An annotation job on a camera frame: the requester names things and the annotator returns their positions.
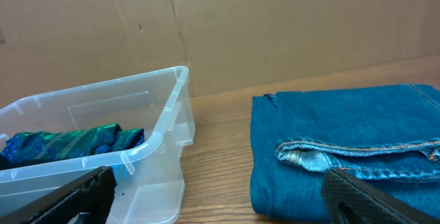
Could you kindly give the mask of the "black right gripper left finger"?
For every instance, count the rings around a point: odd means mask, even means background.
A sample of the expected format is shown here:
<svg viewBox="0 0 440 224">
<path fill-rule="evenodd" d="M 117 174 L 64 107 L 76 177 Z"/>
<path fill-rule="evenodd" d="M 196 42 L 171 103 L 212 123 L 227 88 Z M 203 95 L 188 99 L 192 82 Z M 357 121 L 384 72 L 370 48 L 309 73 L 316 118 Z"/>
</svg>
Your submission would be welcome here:
<svg viewBox="0 0 440 224">
<path fill-rule="evenodd" d="M 7 224 L 106 223 L 117 186 L 113 168 L 101 166 L 1 217 Z"/>
</svg>

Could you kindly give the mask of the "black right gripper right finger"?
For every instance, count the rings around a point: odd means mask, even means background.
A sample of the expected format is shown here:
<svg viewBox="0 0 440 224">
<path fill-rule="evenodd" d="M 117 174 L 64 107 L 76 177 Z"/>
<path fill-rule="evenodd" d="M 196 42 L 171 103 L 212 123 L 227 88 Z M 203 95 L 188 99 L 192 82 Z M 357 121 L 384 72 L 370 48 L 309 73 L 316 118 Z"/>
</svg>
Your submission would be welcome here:
<svg viewBox="0 0 440 224">
<path fill-rule="evenodd" d="M 439 219 L 341 169 L 326 171 L 321 195 L 336 224 L 439 224 Z"/>
</svg>

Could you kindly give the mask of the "blue green sequin garment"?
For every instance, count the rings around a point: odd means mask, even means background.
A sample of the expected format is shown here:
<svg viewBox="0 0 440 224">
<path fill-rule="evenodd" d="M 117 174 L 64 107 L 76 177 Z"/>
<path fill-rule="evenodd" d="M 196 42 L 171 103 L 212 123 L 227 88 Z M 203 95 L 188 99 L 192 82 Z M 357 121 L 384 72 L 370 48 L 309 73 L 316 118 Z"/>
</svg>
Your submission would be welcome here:
<svg viewBox="0 0 440 224">
<path fill-rule="evenodd" d="M 5 142 L 1 151 L 1 169 L 129 150 L 144 142 L 143 128 L 124 130 L 119 124 L 65 133 L 20 132 Z"/>
</svg>

